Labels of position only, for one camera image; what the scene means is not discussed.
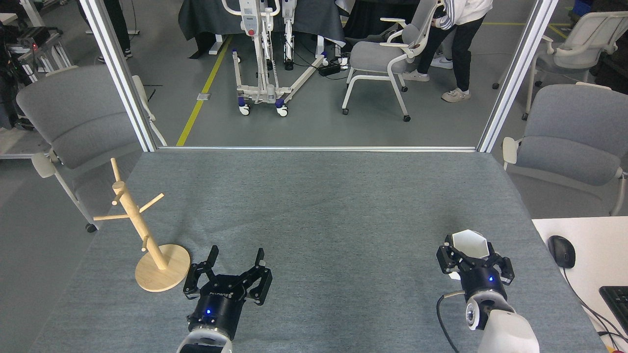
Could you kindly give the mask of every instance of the gray floor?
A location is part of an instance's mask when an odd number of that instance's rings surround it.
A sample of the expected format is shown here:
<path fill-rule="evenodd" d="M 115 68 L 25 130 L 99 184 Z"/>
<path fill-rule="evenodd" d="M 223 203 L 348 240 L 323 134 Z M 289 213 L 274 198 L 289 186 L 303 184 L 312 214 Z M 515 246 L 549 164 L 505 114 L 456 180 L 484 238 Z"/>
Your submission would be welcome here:
<path fill-rule="evenodd" d="M 122 0 L 130 28 L 131 2 Z M 525 20 L 532 1 L 495 2 L 487 22 Z M 566 23 L 562 1 L 554 23 Z M 205 84 L 215 57 L 190 60 L 193 41 L 186 42 L 178 30 L 176 14 L 180 0 L 134 0 L 140 36 L 132 41 L 134 57 L 128 61 L 133 74 L 142 77 L 148 93 L 155 89 L 150 105 L 157 125 L 169 144 L 175 144 Z M 44 17 L 49 26 L 68 27 L 65 44 L 75 63 L 92 65 L 98 55 L 93 37 L 73 1 Z M 158 20 L 160 26 L 154 25 Z M 343 116 L 340 104 L 344 81 L 315 76 L 290 104 L 290 114 L 280 118 L 270 107 L 254 107 L 249 117 L 236 110 L 234 74 L 225 58 L 212 86 L 212 98 L 199 114 L 186 145 L 193 146 L 473 146 L 484 128 L 496 91 L 490 89 L 510 59 L 519 25 L 486 24 L 474 43 L 472 90 L 466 106 L 442 102 L 440 94 L 453 83 L 453 74 L 433 70 L 428 84 L 412 82 L 404 95 L 413 120 L 401 121 L 401 111 L 392 89 L 378 82 L 363 82 L 350 101 L 351 113 Z M 550 36 L 556 34 L 548 31 Z M 309 38 L 300 40 L 311 46 Z M 234 43 L 242 42 L 234 38 Z M 571 82 L 564 77 L 548 83 Z M 519 137 L 525 127 L 520 120 L 523 95 L 519 95 L 503 136 Z M 499 160 L 499 149 L 494 151 Z M 0 351 L 26 352 L 38 335 L 52 306 L 65 289 L 94 235 L 85 232 L 84 219 L 54 179 L 41 179 L 28 160 L 0 161 Z"/>

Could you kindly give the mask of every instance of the black tablecloth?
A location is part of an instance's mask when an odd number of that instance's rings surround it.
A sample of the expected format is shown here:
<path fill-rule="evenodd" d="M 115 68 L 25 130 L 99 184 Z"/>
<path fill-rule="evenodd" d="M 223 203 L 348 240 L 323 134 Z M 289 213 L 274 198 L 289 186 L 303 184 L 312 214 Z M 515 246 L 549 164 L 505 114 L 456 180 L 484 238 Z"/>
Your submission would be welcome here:
<path fill-rule="evenodd" d="M 232 9 L 239 9 L 237 0 L 227 0 L 227 4 Z M 281 14 L 275 16 L 274 20 L 274 31 L 283 31 Z M 179 27 L 187 40 L 203 32 L 218 35 L 243 33 L 240 22 L 241 18 L 229 14 L 220 0 L 184 0 L 179 10 Z M 299 0 L 293 31 L 342 42 L 345 38 L 338 8 L 333 0 Z"/>

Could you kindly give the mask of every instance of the gray table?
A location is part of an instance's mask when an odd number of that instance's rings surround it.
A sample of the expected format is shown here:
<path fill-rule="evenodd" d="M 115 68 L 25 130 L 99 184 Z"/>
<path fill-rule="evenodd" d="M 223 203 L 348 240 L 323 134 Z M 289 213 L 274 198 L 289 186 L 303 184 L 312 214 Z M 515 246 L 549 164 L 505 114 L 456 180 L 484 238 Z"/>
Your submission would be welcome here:
<path fill-rule="evenodd" d="M 142 155 L 128 184 L 139 204 L 165 193 L 144 216 L 193 262 L 216 244 L 215 272 L 239 274 L 266 251 L 273 284 L 266 304 L 245 303 L 236 352 L 450 352 L 435 304 L 460 283 L 435 254 L 464 229 L 512 259 L 509 302 L 542 352 L 605 352 L 489 154 L 160 151 Z M 109 221 L 31 350 L 174 352 L 196 303 L 182 284 L 143 291 L 139 248 L 128 220 Z M 445 300 L 443 319 L 474 352 L 482 332 L 466 328 L 464 306 Z"/>

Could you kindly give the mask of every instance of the gray chair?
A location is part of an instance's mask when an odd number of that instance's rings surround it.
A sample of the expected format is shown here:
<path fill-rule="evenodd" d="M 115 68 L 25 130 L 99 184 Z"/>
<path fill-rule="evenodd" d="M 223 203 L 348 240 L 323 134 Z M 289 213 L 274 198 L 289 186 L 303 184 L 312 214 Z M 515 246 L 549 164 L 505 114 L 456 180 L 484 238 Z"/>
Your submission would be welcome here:
<path fill-rule="evenodd" d="M 540 87 L 543 79 L 534 80 L 537 71 L 571 74 L 584 73 L 583 81 L 588 79 L 588 71 L 596 66 L 600 54 L 612 54 L 617 50 L 615 42 L 628 30 L 628 11 L 588 13 L 578 20 L 564 43 L 555 43 L 543 36 L 546 45 L 539 50 L 530 65 L 526 120 L 530 113 L 533 86 Z"/>
<path fill-rule="evenodd" d="M 524 137 L 505 138 L 504 169 L 532 218 L 617 215 L 624 201 L 628 95 L 596 85 L 550 85 L 536 95 Z M 620 179 L 615 206 L 599 196 Z"/>
<path fill-rule="evenodd" d="M 111 207 L 115 182 L 111 157 L 123 179 L 141 149 L 122 100 L 105 65 L 55 73 L 18 93 L 17 102 L 37 131 L 52 146 L 32 160 L 42 177 L 55 175 L 95 231 L 96 215 Z M 66 177 L 72 181 L 65 182 Z"/>
<path fill-rule="evenodd" d="M 410 121 L 410 115 L 403 102 L 395 75 L 399 77 L 401 91 L 406 92 L 408 88 L 402 78 L 402 74 L 408 71 L 408 65 L 414 61 L 427 43 L 430 32 L 430 23 L 434 16 L 436 7 L 440 4 L 437 0 L 421 0 L 416 8 L 414 17 L 410 24 L 399 18 L 381 18 L 381 21 L 397 23 L 402 30 L 389 36 L 384 43 L 373 43 L 369 41 L 358 42 L 351 51 L 351 70 L 347 78 L 347 93 L 342 103 L 342 114 L 347 115 L 349 109 L 347 103 L 351 96 L 351 91 L 357 80 L 384 80 L 390 81 L 394 92 L 403 111 L 403 121 Z M 393 43 L 392 40 L 401 36 L 403 43 Z M 386 75 L 355 75 L 356 71 L 367 73 L 384 73 Z"/>

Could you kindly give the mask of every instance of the patient lift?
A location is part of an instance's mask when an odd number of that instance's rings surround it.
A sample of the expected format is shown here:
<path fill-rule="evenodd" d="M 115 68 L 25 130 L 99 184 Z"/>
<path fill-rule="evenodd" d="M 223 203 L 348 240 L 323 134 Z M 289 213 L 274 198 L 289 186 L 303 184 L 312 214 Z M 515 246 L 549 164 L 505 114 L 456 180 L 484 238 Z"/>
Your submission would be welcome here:
<path fill-rule="evenodd" d="M 296 91 L 310 78 L 310 76 L 323 64 L 326 65 L 325 52 L 316 56 L 315 61 L 290 87 L 280 87 L 277 78 L 277 68 L 273 58 L 273 42 L 271 33 L 273 32 L 273 17 L 281 11 L 283 3 L 283 17 L 286 25 L 286 44 L 284 46 L 284 64 L 287 70 L 293 67 L 294 36 L 292 34 L 292 24 L 294 23 L 296 0 L 275 0 L 276 9 L 273 10 L 268 5 L 267 0 L 239 0 L 240 11 L 231 9 L 226 0 L 222 0 L 222 5 L 230 14 L 242 17 L 241 28 L 247 36 L 251 37 L 255 46 L 255 56 L 257 58 L 257 87 L 242 85 L 240 75 L 240 58 L 237 51 L 233 49 L 232 56 L 235 67 L 235 84 L 238 96 L 238 106 L 242 115 L 249 115 L 249 104 L 246 99 L 250 99 L 253 104 L 268 103 L 274 104 L 280 116 L 288 115 L 286 103 L 292 99 Z"/>

